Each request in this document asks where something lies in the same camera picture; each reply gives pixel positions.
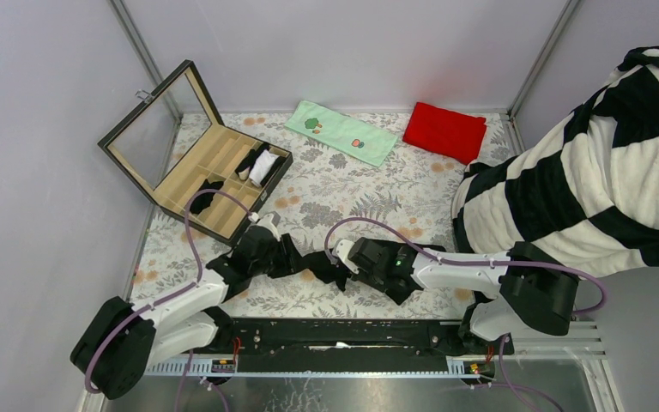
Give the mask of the black garment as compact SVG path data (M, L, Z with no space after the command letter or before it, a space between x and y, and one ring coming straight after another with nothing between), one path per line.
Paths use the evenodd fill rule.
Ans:
M300 271L309 270L325 284L334 283L342 292L346 291L347 281L353 274L340 261L332 263L324 251L316 251L303 256L299 260L298 269Z

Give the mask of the black underwear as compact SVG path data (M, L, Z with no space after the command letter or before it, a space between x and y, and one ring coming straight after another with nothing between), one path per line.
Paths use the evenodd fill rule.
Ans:
M198 191L214 190L214 192L205 192L196 196L189 207L190 213L193 215L200 215L213 202L215 191L219 191L223 185L224 181L222 180L209 181L208 179L205 179Z

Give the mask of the black wooden compartment box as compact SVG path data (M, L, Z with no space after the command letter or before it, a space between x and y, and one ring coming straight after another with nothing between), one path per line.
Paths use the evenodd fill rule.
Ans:
M293 163L292 154L269 143L280 158L262 187L241 181L234 170L265 141L224 124L196 65L182 62L156 89L140 90L137 106L98 145L153 204L176 220L233 245L248 228L243 209L257 212ZM222 180L200 215L189 207L205 179Z

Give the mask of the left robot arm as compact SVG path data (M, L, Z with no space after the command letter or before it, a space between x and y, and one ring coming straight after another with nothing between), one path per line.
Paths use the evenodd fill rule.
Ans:
M70 354L90 393L116 399L144 371L191 349L226 353L235 347L232 318L220 305L244 292L256 276L289 276L301 255L289 234L252 226L231 251L199 264L196 279L152 300L107 300Z

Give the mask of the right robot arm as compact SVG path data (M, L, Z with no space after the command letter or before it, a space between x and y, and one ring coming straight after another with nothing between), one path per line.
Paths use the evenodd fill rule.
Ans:
M408 243L340 240L333 257L354 280L402 303L416 290L460 288L475 293L458 328L462 349L478 354L514 332L564 336L579 280L532 245L491 255L454 253Z

